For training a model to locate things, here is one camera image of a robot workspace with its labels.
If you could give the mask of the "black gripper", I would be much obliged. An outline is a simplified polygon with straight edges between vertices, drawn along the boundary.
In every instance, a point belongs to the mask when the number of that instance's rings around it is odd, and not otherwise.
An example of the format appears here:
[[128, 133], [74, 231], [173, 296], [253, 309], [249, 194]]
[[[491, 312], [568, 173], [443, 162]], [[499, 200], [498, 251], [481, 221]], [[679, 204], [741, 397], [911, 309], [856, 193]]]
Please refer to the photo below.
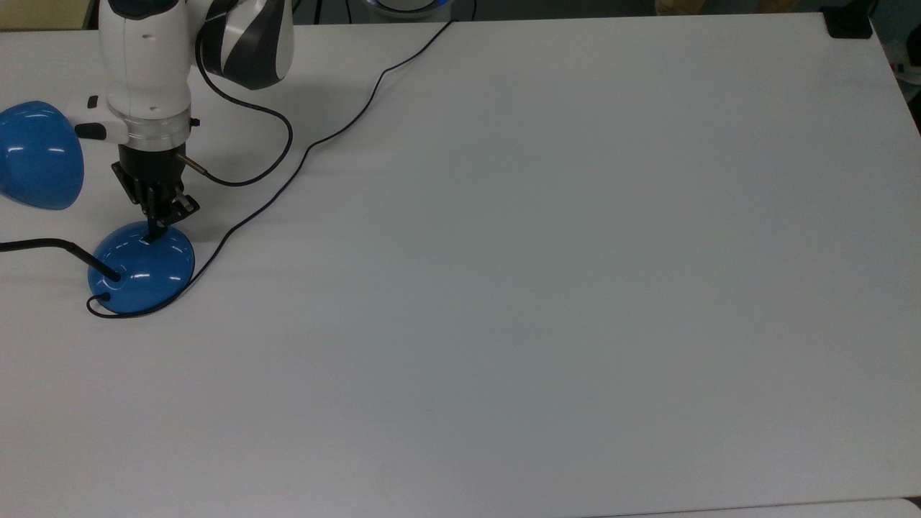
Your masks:
[[118, 145], [119, 160], [112, 170], [133, 204], [141, 207], [147, 217], [144, 242], [152, 245], [167, 232], [171, 221], [187, 219], [200, 209], [192, 196], [185, 196], [182, 173], [186, 164], [179, 158], [186, 154], [186, 145], [165, 151], [135, 150]]

